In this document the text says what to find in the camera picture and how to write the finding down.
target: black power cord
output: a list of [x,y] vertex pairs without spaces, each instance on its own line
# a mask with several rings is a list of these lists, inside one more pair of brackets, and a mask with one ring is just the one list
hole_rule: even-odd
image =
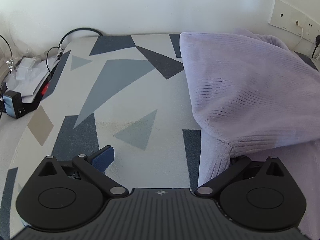
[[6,43],[6,44],[8,45],[8,47],[9,47],[10,54],[11,54],[11,62],[12,62],[12,64],[13,64],[13,56],[12,56],[12,50],[11,50],[11,48],[10,48],[10,45],[9,45],[9,43],[7,42],[7,40],[6,40],[3,36],[0,35],[0,37],[5,41],[5,43]]
[[63,38],[61,39],[61,41],[60,41],[60,43],[59,43],[59,48],[61,47],[63,40],[64,40],[69,34],[74,33],[74,32],[77,32],[77,31],[92,31],[92,32],[95,32],[95,33],[99,34],[100,36],[103,36],[103,34],[102,34],[100,31],[98,31],[98,30],[96,30],[96,29],[93,29],[93,28],[77,28],[77,29],[74,29],[74,30],[72,30],[72,31],[69,31],[66,35],[63,36]]
[[318,35],[318,36],[316,37],[316,47],[315,47],[315,49],[314,49],[314,51],[313,51],[313,53],[312,53],[312,57],[315,55],[315,52],[316,52],[316,49],[317,49],[318,46],[319,46],[319,43],[320,43],[320,35]]
[[[100,31],[98,31],[98,30],[96,30],[96,29],[93,29],[93,28],[86,28],[86,27],[85,27],[85,28],[77,28],[77,29],[71,30],[71,31],[69,31],[66,35],[64,35],[64,36],[62,37],[60,43],[59,43],[59,46],[58,46],[58,47],[52,47],[52,48],[50,48],[50,49],[48,50],[48,52],[47,52],[46,64],[47,64],[47,69],[49,70],[50,80],[51,80],[52,76],[51,76],[51,71],[50,71],[50,69],[49,69],[49,67],[48,67],[48,55],[49,55],[49,51],[50,51],[51,49],[54,49],[54,48],[57,48],[57,49],[60,49],[60,50],[63,50],[63,51],[64,51],[64,49],[61,48],[62,42],[64,41],[64,39],[65,39],[69,34],[74,33],[74,32],[77,32],[77,31],[91,31],[91,32],[95,32],[95,33],[99,34],[100,36],[103,36],[102,32],[100,32]],[[59,53],[58,59],[60,59],[61,56],[62,56],[62,52]]]
[[51,80],[52,76],[51,76],[50,68],[48,67],[48,55],[49,55],[50,50],[55,49],[55,48],[58,49],[59,47],[55,46],[55,47],[50,48],[50,49],[48,50],[48,52],[47,52],[47,57],[46,57],[46,60],[45,60],[45,61],[46,61],[46,64],[47,64],[47,69],[48,69],[48,71],[49,71],[50,80]]

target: blue gripper pad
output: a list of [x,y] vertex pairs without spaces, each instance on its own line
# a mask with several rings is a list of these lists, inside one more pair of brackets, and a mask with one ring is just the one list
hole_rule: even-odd
[[87,161],[98,171],[104,172],[115,159],[115,151],[112,146],[107,145],[91,154]]

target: white wall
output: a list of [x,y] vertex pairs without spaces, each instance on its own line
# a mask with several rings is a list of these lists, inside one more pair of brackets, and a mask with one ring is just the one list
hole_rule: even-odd
[[[320,23],[320,0],[283,1]],[[0,0],[0,33],[11,34],[20,49],[25,43],[38,53],[84,26],[106,34],[232,32],[244,27],[293,47],[298,36],[268,24],[272,7],[273,0]],[[310,55],[313,48],[303,39],[297,50]]]

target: black cable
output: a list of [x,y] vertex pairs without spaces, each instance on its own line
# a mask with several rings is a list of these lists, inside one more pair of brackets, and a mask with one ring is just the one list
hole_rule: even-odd
[[319,46],[319,43],[320,43],[320,35],[317,35],[316,37],[316,47],[315,47],[315,50],[313,51],[312,53],[312,57],[314,56],[315,52],[316,52],[316,49],[318,48]]
[[12,56],[12,50],[11,50],[11,48],[10,48],[10,45],[9,45],[9,43],[7,42],[7,40],[6,40],[3,36],[0,35],[0,37],[5,41],[5,43],[6,43],[6,44],[8,45],[8,47],[9,47],[10,54],[11,54],[11,61],[12,61],[12,64],[13,64],[13,56]]
[[60,41],[60,43],[59,43],[59,48],[61,47],[63,40],[64,40],[69,34],[74,33],[74,32],[77,32],[77,31],[92,31],[92,32],[95,32],[95,33],[99,34],[100,36],[103,36],[103,34],[102,34],[100,31],[98,31],[98,30],[96,30],[96,29],[93,29],[93,28],[77,28],[77,29],[74,29],[74,30],[72,30],[72,31],[69,31],[66,35],[63,36],[63,38],[61,39],[61,41]]
[[55,47],[50,48],[50,49],[48,50],[48,52],[47,52],[47,58],[46,58],[46,60],[45,60],[45,62],[46,62],[46,64],[47,64],[47,69],[49,70],[50,80],[51,80],[52,76],[51,76],[50,68],[48,67],[48,55],[49,55],[49,51],[52,50],[52,49],[55,49],[55,48],[58,49],[59,47],[55,46]]
[[314,56],[314,54],[315,54],[315,52],[316,52],[316,49],[318,48],[318,45],[319,45],[319,43],[316,44],[315,50],[314,50],[313,53],[312,53],[312,57]]

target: black box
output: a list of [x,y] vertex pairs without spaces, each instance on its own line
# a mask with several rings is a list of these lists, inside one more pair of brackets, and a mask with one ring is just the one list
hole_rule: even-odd
[[21,94],[15,91],[7,91],[3,94],[4,107],[8,115],[15,119],[24,116],[27,112],[22,103]]

